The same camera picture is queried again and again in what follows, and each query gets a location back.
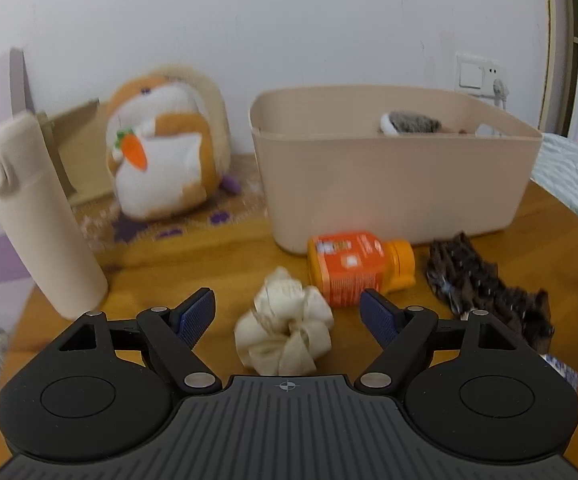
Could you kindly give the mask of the cream knotted cloth bundle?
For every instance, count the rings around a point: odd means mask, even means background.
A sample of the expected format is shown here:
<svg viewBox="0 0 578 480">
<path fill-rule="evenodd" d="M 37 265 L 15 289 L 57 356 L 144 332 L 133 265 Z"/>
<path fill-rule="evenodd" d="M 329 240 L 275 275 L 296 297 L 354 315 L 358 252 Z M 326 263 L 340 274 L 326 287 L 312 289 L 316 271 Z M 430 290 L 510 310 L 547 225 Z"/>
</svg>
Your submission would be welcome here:
<svg viewBox="0 0 578 480">
<path fill-rule="evenodd" d="M 331 350 L 333 325 L 321 292 L 278 266 L 234 326 L 234 344 L 242 365 L 261 376 L 308 376 Z"/>
</svg>

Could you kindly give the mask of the brown squirrel plush toy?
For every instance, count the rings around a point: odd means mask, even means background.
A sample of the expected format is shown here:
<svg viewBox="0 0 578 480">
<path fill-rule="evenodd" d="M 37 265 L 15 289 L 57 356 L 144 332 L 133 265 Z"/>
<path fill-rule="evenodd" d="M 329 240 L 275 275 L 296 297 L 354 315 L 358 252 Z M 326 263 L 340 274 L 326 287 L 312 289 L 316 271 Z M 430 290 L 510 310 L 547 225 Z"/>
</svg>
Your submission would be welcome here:
<svg viewBox="0 0 578 480">
<path fill-rule="evenodd" d="M 434 133 L 467 134 L 464 129 L 449 130 L 439 120 L 413 112 L 389 112 L 383 114 L 379 120 L 379 131 L 385 136 Z"/>
</svg>

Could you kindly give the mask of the orange plastic bottle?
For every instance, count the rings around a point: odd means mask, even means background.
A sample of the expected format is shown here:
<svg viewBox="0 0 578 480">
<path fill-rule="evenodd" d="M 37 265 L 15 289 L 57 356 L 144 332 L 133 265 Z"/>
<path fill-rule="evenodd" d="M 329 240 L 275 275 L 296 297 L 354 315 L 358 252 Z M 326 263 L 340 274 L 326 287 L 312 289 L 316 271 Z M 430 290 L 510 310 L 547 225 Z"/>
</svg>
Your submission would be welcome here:
<svg viewBox="0 0 578 480">
<path fill-rule="evenodd" d="M 406 240 L 369 232 L 315 236 L 307 244 L 310 281 L 332 308 L 355 307 L 365 289 L 382 294 L 416 284 L 416 260 Z"/>
</svg>

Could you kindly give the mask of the beige plastic storage bin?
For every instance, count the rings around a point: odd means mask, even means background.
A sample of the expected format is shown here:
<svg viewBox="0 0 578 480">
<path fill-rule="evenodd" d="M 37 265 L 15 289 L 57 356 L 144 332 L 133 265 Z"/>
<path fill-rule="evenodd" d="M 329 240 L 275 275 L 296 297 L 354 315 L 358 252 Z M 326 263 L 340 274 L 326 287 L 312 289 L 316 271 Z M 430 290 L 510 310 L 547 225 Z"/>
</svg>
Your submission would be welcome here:
<svg viewBox="0 0 578 480">
<path fill-rule="evenodd" d="M 379 120 L 389 112 L 467 134 L 385 136 Z M 419 244 L 505 229 L 543 141 L 501 108 L 418 87 L 270 90 L 249 120 L 272 236 L 294 254 L 316 235 L 367 231 Z"/>
</svg>

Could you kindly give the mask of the orange white hamster plush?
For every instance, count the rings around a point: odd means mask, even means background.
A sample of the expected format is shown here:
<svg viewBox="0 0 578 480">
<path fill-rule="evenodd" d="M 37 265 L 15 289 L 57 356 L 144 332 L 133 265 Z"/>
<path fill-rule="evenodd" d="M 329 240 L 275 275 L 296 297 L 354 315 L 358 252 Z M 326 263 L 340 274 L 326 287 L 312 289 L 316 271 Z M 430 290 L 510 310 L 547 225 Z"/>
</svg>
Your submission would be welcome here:
<svg viewBox="0 0 578 480">
<path fill-rule="evenodd" d="M 106 111 L 106 168 L 124 216 L 148 222 L 185 214 L 228 174 L 226 105 L 200 70 L 152 70 L 122 84 Z"/>
</svg>

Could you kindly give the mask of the wooden stand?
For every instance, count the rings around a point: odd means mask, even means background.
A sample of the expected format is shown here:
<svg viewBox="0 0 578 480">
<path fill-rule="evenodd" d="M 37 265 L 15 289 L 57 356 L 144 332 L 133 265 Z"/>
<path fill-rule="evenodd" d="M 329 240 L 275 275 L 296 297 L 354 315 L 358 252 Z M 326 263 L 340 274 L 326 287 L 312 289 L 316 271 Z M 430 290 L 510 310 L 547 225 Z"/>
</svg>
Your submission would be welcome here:
<svg viewBox="0 0 578 480">
<path fill-rule="evenodd" d="M 72 206 L 113 193 L 106 168 L 106 102 L 90 100 L 54 116 L 40 112 L 36 118 Z"/>
</svg>

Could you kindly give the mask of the striped light blue blanket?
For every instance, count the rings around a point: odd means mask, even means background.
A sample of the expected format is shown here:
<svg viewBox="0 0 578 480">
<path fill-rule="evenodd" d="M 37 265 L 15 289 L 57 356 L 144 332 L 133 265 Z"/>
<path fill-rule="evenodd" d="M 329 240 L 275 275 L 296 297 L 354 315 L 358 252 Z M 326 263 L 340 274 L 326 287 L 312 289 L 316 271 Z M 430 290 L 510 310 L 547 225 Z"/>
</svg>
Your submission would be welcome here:
<svg viewBox="0 0 578 480">
<path fill-rule="evenodd" d="M 531 180 L 578 215 L 578 144 L 544 133 Z"/>
</svg>

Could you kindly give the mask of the cream thermos bottle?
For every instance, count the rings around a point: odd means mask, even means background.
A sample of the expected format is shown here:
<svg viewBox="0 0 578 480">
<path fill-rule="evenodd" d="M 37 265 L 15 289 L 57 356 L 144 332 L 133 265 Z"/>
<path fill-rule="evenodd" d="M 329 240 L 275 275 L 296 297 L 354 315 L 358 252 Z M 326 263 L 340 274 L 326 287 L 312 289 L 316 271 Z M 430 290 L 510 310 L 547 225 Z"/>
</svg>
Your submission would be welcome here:
<svg viewBox="0 0 578 480">
<path fill-rule="evenodd" d="M 100 308 L 108 281 L 80 232 L 30 112 L 0 124 L 0 225 L 62 318 L 75 320 Z"/>
</svg>

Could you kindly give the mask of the white wall light switch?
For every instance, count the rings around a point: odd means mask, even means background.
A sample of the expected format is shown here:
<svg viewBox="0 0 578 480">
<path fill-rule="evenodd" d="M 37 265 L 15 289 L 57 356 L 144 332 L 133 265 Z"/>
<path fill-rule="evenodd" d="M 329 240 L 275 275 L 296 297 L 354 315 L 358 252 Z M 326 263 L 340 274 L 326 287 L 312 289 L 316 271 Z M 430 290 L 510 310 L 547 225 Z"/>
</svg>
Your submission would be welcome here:
<svg viewBox="0 0 578 480">
<path fill-rule="evenodd" d="M 479 94 L 483 89 L 485 63 L 484 58 L 480 56 L 458 52 L 456 54 L 455 89 L 474 96 Z"/>
</svg>

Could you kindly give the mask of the white wall power socket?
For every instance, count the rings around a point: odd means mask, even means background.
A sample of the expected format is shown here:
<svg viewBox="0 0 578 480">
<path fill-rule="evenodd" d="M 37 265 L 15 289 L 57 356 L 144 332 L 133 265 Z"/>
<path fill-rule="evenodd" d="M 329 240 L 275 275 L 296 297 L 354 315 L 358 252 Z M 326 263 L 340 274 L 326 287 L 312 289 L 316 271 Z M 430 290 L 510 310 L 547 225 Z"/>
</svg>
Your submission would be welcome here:
<svg viewBox="0 0 578 480">
<path fill-rule="evenodd" d="M 505 78 L 505 70 L 497 62 L 486 60 L 483 64 L 482 95 L 484 98 L 494 99 L 494 82 Z"/>
</svg>

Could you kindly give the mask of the wooden door frame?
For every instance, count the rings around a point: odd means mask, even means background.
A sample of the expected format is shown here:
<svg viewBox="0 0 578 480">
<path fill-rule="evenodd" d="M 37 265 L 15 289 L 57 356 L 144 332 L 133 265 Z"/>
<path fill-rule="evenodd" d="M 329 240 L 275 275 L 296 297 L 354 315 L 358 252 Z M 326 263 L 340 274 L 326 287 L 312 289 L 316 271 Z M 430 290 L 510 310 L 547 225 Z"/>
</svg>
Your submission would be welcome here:
<svg viewBox="0 0 578 480">
<path fill-rule="evenodd" d="M 547 0 L 547 68 L 538 128 L 578 142 L 578 0 Z"/>
</svg>

